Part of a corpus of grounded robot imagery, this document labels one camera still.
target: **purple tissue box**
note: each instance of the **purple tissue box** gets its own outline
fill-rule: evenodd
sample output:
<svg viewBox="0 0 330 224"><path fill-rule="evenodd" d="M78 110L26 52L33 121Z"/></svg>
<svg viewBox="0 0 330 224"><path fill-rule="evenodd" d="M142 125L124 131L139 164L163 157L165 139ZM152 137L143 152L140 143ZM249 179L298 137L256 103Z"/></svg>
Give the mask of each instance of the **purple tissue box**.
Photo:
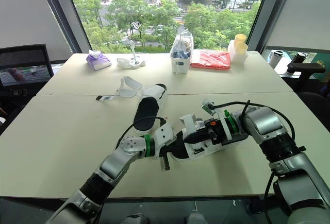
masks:
<svg viewBox="0 0 330 224"><path fill-rule="evenodd" d="M111 66L110 60L100 51L90 50L86 61L95 71Z"/></svg>

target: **green ring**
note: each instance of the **green ring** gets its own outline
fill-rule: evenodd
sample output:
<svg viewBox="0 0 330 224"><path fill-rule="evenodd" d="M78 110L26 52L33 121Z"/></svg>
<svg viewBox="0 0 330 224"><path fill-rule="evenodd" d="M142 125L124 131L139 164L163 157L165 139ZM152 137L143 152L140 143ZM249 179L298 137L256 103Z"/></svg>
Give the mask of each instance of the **green ring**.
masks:
<svg viewBox="0 0 330 224"><path fill-rule="evenodd" d="M149 157L150 156L150 135L145 135L145 143L146 143L146 151L145 151L145 156L144 157Z"/></svg>
<svg viewBox="0 0 330 224"><path fill-rule="evenodd" d="M237 129L237 126L235 124L235 121L233 120L233 118L231 117L230 113L227 110L225 110L225 116L228 118L229 123L232 125L234 134L238 133L238 129Z"/></svg>

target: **wire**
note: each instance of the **wire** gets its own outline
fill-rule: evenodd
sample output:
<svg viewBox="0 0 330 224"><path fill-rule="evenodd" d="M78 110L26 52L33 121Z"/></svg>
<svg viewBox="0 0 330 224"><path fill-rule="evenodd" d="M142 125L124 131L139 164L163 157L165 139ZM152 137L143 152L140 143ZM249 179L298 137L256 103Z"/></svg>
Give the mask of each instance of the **wire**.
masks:
<svg viewBox="0 0 330 224"><path fill-rule="evenodd" d="M243 127L243 128L244 128L243 117L244 117L244 115L245 115L245 112L246 112L246 110L247 110L249 104L250 104L250 100L248 100L248 101L245 103L245 106L244 106L244 108L243 108L242 114L241 114L241 116L240 116L240 120L241 120L241 124L242 124L242 127Z"/></svg>
<svg viewBox="0 0 330 224"><path fill-rule="evenodd" d="M233 101L233 102L229 102L229 103L225 103L222 105L218 105L218 106L212 106L209 105L209 109L216 109L216 108L221 108L221 107L227 107L227 106L232 106L232 105L246 105L246 102L241 102L241 101ZM261 104L257 104L257 103L249 103L250 106L256 106L256 107L268 107L270 108L273 112L277 113L278 115L280 115L289 125L290 130L291 130L291 139L294 142L295 140L295 131L294 131L294 127L292 125L292 123L290 122L290 120L281 112L277 111L274 108L271 108L269 106L265 106L265 105L261 105Z"/></svg>
<svg viewBox="0 0 330 224"><path fill-rule="evenodd" d="M101 210L98 212L98 214L97 214L97 216L96 216L96 218L95 218L93 224L98 224L98 223L99 223L100 218L101 218L101 214L102 214L102 210L103 210L103 206L102 206Z"/></svg>
<svg viewBox="0 0 330 224"><path fill-rule="evenodd" d="M120 144L120 141L124 138L124 136L126 135L126 133L135 125L137 124L138 122L141 122L145 119L148 119L148 118L153 118L153 119L159 119L160 120L160 125L162 125L162 123L166 123L165 119L163 117L157 117L157 116L147 116L147 117L143 117L143 118L140 118L138 120L136 120L133 124L131 124L126 130L125 132L122 134L122 136L119 138L115 148L117 149L119 144Z"/></svg>
<svg viewBox="0 0 330 224"><path fill-rule="evenodd" d="M272 174L270 175L269 177L269 180L268 180L268 184L267 184L267 187L266 187L266 190L265 190L265 195L263 196L263 204L264 204L264 208L265 208L265 217L266 217L266 220L268 222L268 224L272 224L272 221L268 215L268 210L267 210L267 197L268 197L268 192L269 192L269 189L270 189L270 185L272 184L273 182L273 179L274 179L274 172L272 171Z"/></svg>

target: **red plastic bag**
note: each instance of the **red plastic bag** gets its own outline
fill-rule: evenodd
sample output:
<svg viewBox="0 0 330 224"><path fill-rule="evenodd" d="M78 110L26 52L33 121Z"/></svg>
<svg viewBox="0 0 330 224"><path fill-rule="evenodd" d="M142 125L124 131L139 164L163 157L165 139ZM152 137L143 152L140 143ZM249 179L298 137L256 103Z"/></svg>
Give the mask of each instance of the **red plastic bag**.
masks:
<svg viewBox="0 0 330 224"><path fill-rule="evenodd" d="M190 65L194 68L211 68L214 70L225 71L230 69L229 52L201 50L199 57L192 57Z"/></svg>

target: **glass window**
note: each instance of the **glass window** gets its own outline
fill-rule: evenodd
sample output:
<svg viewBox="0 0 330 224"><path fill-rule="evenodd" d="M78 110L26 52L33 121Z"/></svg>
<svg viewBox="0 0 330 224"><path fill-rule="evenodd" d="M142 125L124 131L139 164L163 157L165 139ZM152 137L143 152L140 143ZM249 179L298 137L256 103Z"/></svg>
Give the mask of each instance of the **glass window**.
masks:
<svg viewBox="0 0 330 224"><path fill-rule="evenodd" d="M169 52L189 29L194 48L226 50L235 34L249 35L261 0L73 0L93 49Z"/></svg>

